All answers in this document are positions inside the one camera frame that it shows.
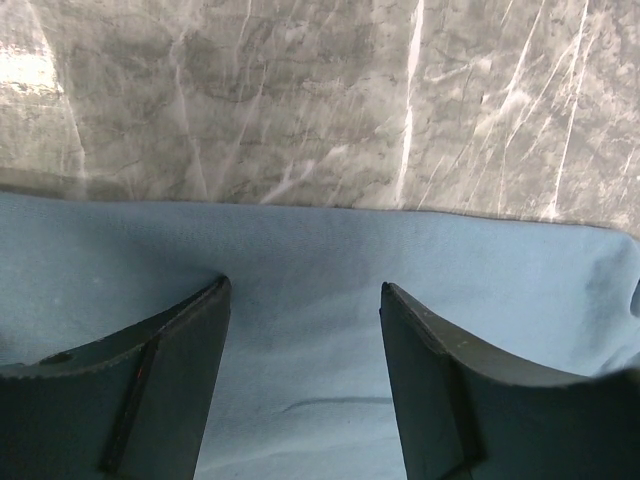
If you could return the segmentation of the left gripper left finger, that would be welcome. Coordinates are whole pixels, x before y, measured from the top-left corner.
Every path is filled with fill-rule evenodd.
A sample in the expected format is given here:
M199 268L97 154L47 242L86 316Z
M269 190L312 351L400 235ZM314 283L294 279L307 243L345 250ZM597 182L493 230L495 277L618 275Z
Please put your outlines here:
M37 363L1 369L5 479L190 479L230 320L231 284Z

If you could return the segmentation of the slate blue polo shirt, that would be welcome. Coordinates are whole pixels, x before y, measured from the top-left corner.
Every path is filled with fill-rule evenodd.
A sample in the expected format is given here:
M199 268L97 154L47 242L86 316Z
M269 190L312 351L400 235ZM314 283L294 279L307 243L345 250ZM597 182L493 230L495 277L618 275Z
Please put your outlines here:
M1 197L1 358L33 362L219 275L231 322L199 479L401 479L384 283L527 360L639 363L639 243L426 212Z

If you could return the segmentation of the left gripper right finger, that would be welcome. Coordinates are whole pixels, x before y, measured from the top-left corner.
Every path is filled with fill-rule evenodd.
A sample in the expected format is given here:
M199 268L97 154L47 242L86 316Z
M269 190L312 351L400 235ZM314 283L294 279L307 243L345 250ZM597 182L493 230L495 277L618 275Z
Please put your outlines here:
M399 286L380 320L411 479L635 479L639 373L589 378L495 347Z

